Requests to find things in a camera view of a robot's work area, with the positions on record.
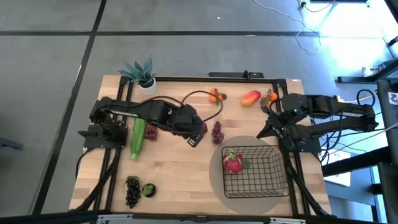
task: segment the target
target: wooden tabletop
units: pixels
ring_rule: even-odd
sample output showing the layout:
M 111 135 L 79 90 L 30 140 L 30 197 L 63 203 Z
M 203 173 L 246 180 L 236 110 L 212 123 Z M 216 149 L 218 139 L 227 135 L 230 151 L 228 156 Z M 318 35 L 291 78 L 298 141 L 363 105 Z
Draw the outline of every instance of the wooden tabletop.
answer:
M 119 79 L 120 76 L 118 75 L 105 75 L 98 99 L 104 96 L 116 98 Z M 172 96 L 178 100 L 194 90 L 209 91 L 211 88 L 217 88 L 219 92 L 226 93 L 228 99 L 224 101 L 224 110 L 206 123 L 211 131 L 214 122 L 220 121 L 225 138 L 228 139 L 242 135 L 256 136 L 264 127 L 267 118 L 259 109 L 258 103 L 251 107 L 242 107 L 240 100 L 251 90 L 266 93 L 268 89 L 272 89 L 272 85 L 264 83 L 158 82 L 158 88 L 155 95 Z M 287 88 L 289 93 L 303 93 L 300 80 L 287 80 Z M 122 99 L 126 98 L 126 92 L 127 87 L 125 86 Z M 142 95 L 138 86 L 134 85 L 131 101 L 140 102 L 147 98 L 149 97 Z M 187 103 L 197 110 L 202 119 L 211 116 L 219 109 L 217 106 L 211 105 L 208 96 L 202 93 L 190 96 Z M 301 123 L 310 124 L 309 119 Z M 131 128 L 133 127 L 131 118 L 127 119 L 127 125 L 129 126 L 126 144 L 128 146 Z M 268 144 L 277 144 L 275 137 L 262 140 Z M 111 211 L 237 215 L 218 200 L 211 188 L 209 162 L 215 149 L 216 146 L 211 142 L 209 133 L 204 136 L 196 148 L 192 148 L 181 137 L 173 136 L 164 131 L 159 132 L 156 142 L 144 142 L 142 151 L 135 161 L 130 159 L 130 148 L 124 148 L 119 162 Z M 82 159 L 70 208 L 79 206 L 97 184 L 103 156 L 103 149 L 95 149 Z M 319 161 L 310 153 L 301 153 L 300 156 L 305 185 L 322 208 L 331 212 Z M 154 197 L 142 197 L 133 209 L 126 206 L 125 199 L 126 187 L 124 182 L 126 177 L 130 175 L 138 176 L 141 185 L 150 182 L 158 188 Z M 104 208 L 107 192 L 108 184 L 103 190 L 100 208 Z M 296 185 L 295 193 L 298 210 L 303 213 L 300 191 Z M 263 215 L 292 216 L 290 197 L 283 197 L 278 205 Z

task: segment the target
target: cucumber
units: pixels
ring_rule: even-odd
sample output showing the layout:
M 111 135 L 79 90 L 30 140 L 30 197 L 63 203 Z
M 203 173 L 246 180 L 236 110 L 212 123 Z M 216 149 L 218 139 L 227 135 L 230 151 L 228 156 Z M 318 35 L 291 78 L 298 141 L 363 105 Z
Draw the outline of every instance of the cucumber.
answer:
M 146 127 L 146 121 L 143 119 L 134 118 L 134 127 L 132 129 L 132 136 L 130 140 L 130 159 L 136 159 L 141 152 Z

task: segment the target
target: circular mat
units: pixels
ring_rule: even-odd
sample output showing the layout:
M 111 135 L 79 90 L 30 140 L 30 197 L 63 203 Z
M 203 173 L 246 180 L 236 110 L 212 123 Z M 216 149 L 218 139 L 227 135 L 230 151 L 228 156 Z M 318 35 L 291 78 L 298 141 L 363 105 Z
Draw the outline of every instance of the circular mat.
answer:
M 231 146 L 267 146 L 268 144 L 253 136 L 237 136 L 221 143 L 214 151 L 210 161 L 210 184 L 218 199 L 229 209 L 240 215 L 261 215 L 274 208 L 282 197 L 227 198 L 224 194 L 223 165 L 221 150 Z

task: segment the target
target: green leaves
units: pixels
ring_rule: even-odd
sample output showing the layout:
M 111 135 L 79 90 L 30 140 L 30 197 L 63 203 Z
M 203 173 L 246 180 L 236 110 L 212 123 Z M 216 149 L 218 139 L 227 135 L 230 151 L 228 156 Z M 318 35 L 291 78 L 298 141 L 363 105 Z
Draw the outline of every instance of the green leaves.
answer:
M 126 72 L 126 71 L 124 71 L 124 70 L 119 70 L 118 71 L 122 76 L 125 76 L 125 77 L 129 77 L 133 82 L 135 82 L 137 79 L 131 74 L 131 73 L 129 73 L 129 72 Z
M 152 189 L 150 189 L 149 187 L 150 187 L 150 185 L 145 185 L 145 186 L 144 186 L 144 189 L 142 190 L 142 194 L 144 194 L 145 196 L 146 196 L 146 195 L 149 195 L 150 192 L 151 192 L 151 190 L 152 190 Z
M 144 71 L 150 72 L 152 71 L 152 56 L 144 64 Z
M 142 69 L 142 67 L 137 63 L 137 61 L 134 62 L 134 66 L 135 66 L 136 69 L 138 69 L 138 70 L 140 70 L 140 71 L 142 71 L 142 72 L 144 71 L 144 70 Z
M 152 57 L 149 57 L 149 59 L 145 62 L 144 68 L 142 68 L 137 61 L 134 61 L 134 67 L 127 62 L 124 64 L 130 70 L 130 72 L 125 70 L 119 70 L 118 72 L 125 77 L 129 77 L 132 82 L 139 82 L 141 84 L 151 82 L 153 77 L 156 75 L 150 74 L 152 71 Z
M 250 162 L 247 159 L 243 160 L 243 169 L 249 169 L 250 168 Z

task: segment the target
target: white pot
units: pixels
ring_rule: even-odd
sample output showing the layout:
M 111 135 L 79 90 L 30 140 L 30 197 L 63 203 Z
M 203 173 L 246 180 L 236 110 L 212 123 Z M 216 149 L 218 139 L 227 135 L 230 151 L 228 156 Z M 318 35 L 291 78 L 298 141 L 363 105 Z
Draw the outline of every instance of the white pot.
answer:
M 150 87 L 144 88 L 140 85 L 138 85 L 138 86 L 141 89 L 142 94 L 144 94 L 144 95 L 152 95 L 152 94 L 155 94 L 157 91 L 157 84 L 156 84 L 155 78 L 154 78 L 154 84 L 152 84 Z

